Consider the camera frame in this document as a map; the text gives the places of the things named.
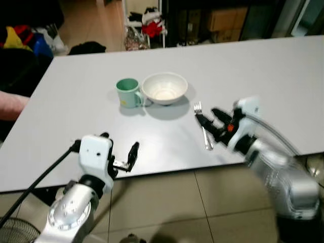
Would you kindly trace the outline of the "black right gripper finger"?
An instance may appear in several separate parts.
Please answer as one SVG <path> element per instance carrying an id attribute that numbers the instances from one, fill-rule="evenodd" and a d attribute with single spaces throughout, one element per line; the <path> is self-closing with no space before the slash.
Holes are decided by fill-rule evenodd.
<path id="1" fill-rule="evenodd" d="M 201 127 L 212 135 L 215 143 L 220 143 L 222 137 L 222 128 L 216 127 L 213 124 L 212 120 L 210 120 L 202 114 L 195 114 L 195 117 L 197 119 L 197 122 L 199 122 L 199 124 L 201 125 Z"/>
<path id="2" fill-rule="evenodd" d="M 219 120 L 222 123 L 224 128 L 235 127 L 235 124 L 233 123 L 234 118 L 232 115 L 217 107 L 213 107 L 211 111 L 215 118 L 217 118 L 217 120 Z"/>

